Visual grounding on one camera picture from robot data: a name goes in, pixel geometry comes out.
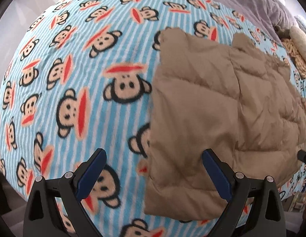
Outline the tan puffer jacket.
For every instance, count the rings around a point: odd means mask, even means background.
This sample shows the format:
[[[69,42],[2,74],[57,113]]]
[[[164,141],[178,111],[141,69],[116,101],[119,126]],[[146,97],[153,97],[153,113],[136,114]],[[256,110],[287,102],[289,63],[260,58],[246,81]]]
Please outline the tan puffer jacket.
[[[160,46],[144,212],[185,221],[219,217],[226,202],[202,164],[208,148],[236,172],[284,185],[306,148],[306,104],[290,66],[242,33],[225,45],[170,28]]]

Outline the beige chunky knit throw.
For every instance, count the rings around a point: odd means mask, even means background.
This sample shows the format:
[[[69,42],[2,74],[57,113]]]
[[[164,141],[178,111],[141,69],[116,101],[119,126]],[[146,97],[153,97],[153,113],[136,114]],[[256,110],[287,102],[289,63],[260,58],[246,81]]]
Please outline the beige chunky knit throw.
[[[274,27],[276,34],[280,38],[283,46],[285,47],[289,57],[294,62],[300,76],[306,79],[306,62],[299,53],[297,47],[290,37],[290,29],[282,29],[279,26]]]

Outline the cream round pleated cushion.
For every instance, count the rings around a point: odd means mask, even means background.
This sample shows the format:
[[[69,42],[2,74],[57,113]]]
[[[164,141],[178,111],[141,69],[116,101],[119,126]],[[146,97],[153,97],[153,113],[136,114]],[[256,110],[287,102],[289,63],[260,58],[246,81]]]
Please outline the cream round pleated cushion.
[[[290,28],[290,37],[306,62],[306,34],[299,27]]]

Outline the blue monkey print blanket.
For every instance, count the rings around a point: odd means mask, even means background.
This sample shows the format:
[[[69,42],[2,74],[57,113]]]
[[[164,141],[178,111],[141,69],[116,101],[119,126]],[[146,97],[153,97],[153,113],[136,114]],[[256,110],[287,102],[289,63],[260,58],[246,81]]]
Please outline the blue monkey print blanket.
[[[225,45],[236,33],[248,36],[290,66],[306,104],[306,79],[281,40],[222,3],[59,0],[30,25],[0,87],[0,171],[26,207],[36,177],[61,178],[101,148],[106,165],[81,201],[101,236],[208,236],[223,212],[186,221],[144,212],[152,82],[160,35],[170,28]],[[281,201],[306,186],[299,162],[276,185]]]

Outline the purple quilted duvet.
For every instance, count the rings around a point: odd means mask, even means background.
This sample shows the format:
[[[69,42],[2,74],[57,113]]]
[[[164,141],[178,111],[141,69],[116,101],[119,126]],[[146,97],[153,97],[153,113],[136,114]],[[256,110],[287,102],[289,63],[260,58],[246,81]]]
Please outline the purple quilted duvet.
[[[290,11],[278,0],[213,0],[244,15],[253,25],[264,31],[270,38],[280,41],[275,27],[290,29],[298,27]]]

